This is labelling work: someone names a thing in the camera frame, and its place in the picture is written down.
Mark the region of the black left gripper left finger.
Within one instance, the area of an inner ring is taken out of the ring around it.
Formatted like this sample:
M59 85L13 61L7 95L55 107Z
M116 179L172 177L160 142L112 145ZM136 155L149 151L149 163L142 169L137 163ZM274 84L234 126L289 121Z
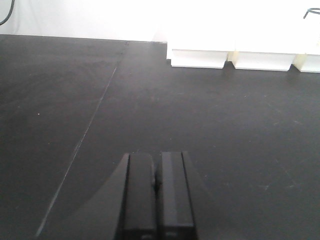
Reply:
M148 153L130 153L116 240L157 238L154 162Z

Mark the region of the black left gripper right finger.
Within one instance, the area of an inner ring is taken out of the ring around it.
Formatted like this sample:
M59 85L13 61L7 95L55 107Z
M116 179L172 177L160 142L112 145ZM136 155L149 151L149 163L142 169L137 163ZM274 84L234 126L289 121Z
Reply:
M194 240L195 224L181 152L161 153L157 180L160 239Z

